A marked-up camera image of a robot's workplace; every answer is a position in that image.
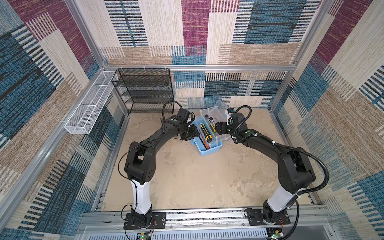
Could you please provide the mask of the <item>black handle screwdriver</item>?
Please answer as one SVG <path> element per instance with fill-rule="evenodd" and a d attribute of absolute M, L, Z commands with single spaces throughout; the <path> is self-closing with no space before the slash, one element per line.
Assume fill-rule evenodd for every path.
<path fill-rule="evenodd" d="M 213 120 L 214 120 L 214 118 L 211 117 L 211 116 L 208 115 L 208 114 L 205 114 L 205 118 L 208 119 L 209 121 L 213 121 Z"/>

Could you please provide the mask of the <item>yellow black utility knife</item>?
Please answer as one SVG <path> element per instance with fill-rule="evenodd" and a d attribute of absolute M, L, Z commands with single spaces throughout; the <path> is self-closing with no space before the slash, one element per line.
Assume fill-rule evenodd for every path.
<path fill-rule="evenodd" d="M 203 131 L 207 143 L 211 143 L 213 138 L 210 131 L 206 128 L 205 124 L 201 124 L 201 129 Z"/>

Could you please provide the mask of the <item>blue toolbox with clear lid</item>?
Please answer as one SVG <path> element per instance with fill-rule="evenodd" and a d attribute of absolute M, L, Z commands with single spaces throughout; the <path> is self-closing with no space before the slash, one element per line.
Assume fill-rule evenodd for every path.
<path fill-rule="evenodd" d="M 203 140 L 205 140 L 205 142 L 207 143 L 205 136 L 203 134 L 203 131 L 201 129 L 201 124 L 205 124 L 206 128 L 210 131 L 213 138 L 211 143 L 207 143 L 207 145 L 209 146 L 209 150 L 207 151 L 203 148 L 203 145 L 200 142 L 199 137 L 194 138 L 193 140 L 190 140 L 191 144 L 197 147 L 201 157 L 206 157 L 210 154 L 218 152 L 223 146 L 224 142 L 227 140 L 230 140 L 231 138 L 230 135 L 219 135 L 218 133 L 214 133 L 210 128 L 209 120 L 205 118 L 205 114 L 208 114 L 211 117 L 213 117 L 215 123 L 227 122 L 228 108 L 229 107 L 226 104 L 224 104 L 222 101 L 217 101 L 213 107 L 200 110 L 200 114 L 195 118 L 193 125 L 197 126 L 200 136 L 203 138 Z"/>

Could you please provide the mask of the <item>yellow black ratchet wrench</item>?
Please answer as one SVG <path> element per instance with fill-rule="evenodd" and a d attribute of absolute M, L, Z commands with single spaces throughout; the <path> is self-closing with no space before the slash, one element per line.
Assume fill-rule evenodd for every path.
<path fill-rule="evenodd" d="M 215 121 L 214 121 L 214 118 L 213 118 L 213 117 L 209 117 L 208 120 L 209 120 L 209 122 L 210 122 L 210 128 L 211 128 L 211 130 L 212 130 L 214 133 L 216 133 L 217 131 L 216 131 L 216 128 L 215 128 Z"/>

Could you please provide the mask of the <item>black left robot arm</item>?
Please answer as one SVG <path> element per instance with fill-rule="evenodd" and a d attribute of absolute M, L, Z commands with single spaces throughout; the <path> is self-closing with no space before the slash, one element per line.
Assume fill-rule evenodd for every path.
<path fill-rule="evenodd" d="M 193 124 L 195 118 L 193 112 L 184 109 L 177 101 L 167 101 L 162 108 L 161 127 L 147 139 L 131 143 L 126 153 L 124 178 L 130 181 L 133 189 L 131 219 L 134 223 L 148 226 L 154 222 L 150 181 L 156 172 L 156 155 L 169 140 L 177 136 L 182 141 L 198 137 L 198 128 Z"/>

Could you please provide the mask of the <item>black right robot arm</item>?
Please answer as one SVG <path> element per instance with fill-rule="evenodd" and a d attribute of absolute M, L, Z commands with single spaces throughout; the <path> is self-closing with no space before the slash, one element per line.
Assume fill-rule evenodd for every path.
<path fill-rule="evenodd" d="M 254 149 L 277 163 L 279 186 L 264 202 L 262 209 L 265 224 L 273 225 L 302 194 L 323 189 L 329 182 L 330 174 L 319 158 L 303 148 L 279 144 L 259 131 L 248 128 L 246 121 L 249 117 L 239 110 L 229 109 L 227 120 L 216 122 L 214 128 L 219 135 L 230 135 L 235 144 Z M 324 172 L 322 183 L 313 188 L 309 186 L 316 180 L 316 174 L 310 159 Z"/>

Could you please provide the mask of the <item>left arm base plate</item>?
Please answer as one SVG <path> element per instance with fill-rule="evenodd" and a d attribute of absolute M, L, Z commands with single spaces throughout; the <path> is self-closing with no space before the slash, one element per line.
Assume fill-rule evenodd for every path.
<path fill-rule="evenodd" d="M 149 212 L 140 215 L 136 212 L 126 214 L 124 230 L 164 229 L 167 220 L 166 212 Z"/>

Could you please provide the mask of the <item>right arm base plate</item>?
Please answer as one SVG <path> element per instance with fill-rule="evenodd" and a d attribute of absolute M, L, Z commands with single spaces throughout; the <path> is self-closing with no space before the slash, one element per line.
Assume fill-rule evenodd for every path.
<path fill-rule="evenodd" d="M 287 210 L 275 213 L 268 208 L 253 209 L 246 208 L 243 211 L 244 216 L 248 219 L 250 226 L 266 226 L 266 225 L 289 225 L 291 220 Z"/>

